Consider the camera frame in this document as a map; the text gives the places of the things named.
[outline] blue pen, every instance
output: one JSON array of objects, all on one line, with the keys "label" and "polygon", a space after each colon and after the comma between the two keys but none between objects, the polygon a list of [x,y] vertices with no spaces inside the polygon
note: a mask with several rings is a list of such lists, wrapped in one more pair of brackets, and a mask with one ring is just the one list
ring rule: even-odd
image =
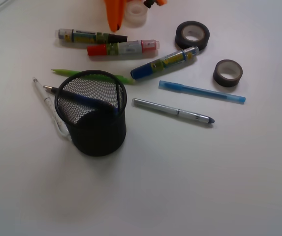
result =
[{"label": "blue pen", "polygon": [[193,93],[193,94],[198,94],[198,95],[210,96],[214,98],[226,99],[226,100],[230,100],[234,102],[245,102],[246,100],[245,97],[235,96],[235,95],[231,95],[231,94],[227,94],[223,92],[215,92],[211,90],[185,86],[185,85],[167,82],[163,80],[159,82],[159,87],[166,88],[169,90],[182,91],[182,92],[188,92],[188,93]]},{"label": "blue pen", "polygon": [[[51,86],[43,86],[48,92],[51,92],[53,94],[56,94],[58,91],[58,88],[51,87]],[[91,107],[93,109],[98,110],[105,110],[110,111],[114,113],[118,113],[118,108],[114,107],[111,103],[101,101],[99,99],[89,98],[85,97],[79,94],[75,94],[66,90],[63,90],[61,92],[62,97],[65,97],[66,99],[74,100],[78,102],[81,105]]]}]

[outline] orange scissors handle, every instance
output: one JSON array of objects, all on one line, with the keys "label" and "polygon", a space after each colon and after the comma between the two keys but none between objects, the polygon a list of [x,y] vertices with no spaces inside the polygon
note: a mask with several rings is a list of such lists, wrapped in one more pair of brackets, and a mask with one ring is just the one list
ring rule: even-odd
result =
[{"label": "orange scissors handle", "polygon": [[125,12],[126,0],[105,0],[107,18],[112,32],[120,29]]}]

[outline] white pen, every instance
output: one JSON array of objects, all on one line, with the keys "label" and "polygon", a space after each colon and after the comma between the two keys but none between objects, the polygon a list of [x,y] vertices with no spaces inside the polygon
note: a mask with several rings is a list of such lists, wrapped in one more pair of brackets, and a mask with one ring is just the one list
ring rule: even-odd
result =
[{"label": "white pen", "polygon": [[207,124],[213,124],[215,121],[207,116],[194,113],[194,112],[188,112],[184,111],[181,109],[173,108],[173,107],[168,107],[165,105],[160,105],[154,102],[148,102],[144,101],[141,99],[134,98],[132,99],[132,102],[134,105],[142,106],[142,107],[148,107],[157,111],[165,112],[168,114],[176,115],[181,118],[186,118],[186,119],[191,119],[191,120],[196,120],[202,123],[207,123]]},{"label": "white pen", "polygon": [[53,102],[51,100],[51,98],[49,97],[48,93],[46,92],[46,90],[42,87],[41,83],[39,83],[38,79],[36,79],[35,77],[32,78],[34,81],[34,84],[37,88],[37,90],[39,91],[42,99],[44,100],[44,103],[47,105],[47,107],[49,108],[49,110],[52,113],[52,118],[55,121],[55,126],[57,128],[57,131],[63,136],[68,138],[71,142],[71,136],[70,133],[65,125],[65,123],[63,122],[63,120],[61,120],[61,118],[59,117]]}]

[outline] red marker cap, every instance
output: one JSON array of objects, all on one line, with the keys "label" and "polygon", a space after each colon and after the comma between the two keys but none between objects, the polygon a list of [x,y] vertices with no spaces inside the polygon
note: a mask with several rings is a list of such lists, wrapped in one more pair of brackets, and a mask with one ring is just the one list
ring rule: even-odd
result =
[{"label": "red marker cap", "polygon": [[106,56],[107,55],[106,45],[102,44],[98,46],[87,47],[87,54],[88,56]]}]

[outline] black mesh pen holder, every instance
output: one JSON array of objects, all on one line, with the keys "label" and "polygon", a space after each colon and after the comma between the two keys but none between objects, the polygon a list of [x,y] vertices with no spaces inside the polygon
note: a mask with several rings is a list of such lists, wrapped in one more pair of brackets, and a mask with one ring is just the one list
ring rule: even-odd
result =
[{"label": "black mesh pen holder", "polygon": [[117,150],[126,135],[126,90],[114,75],[87,70],[58,88],[55,107],[74,145],[84,154],[104,156]]}]

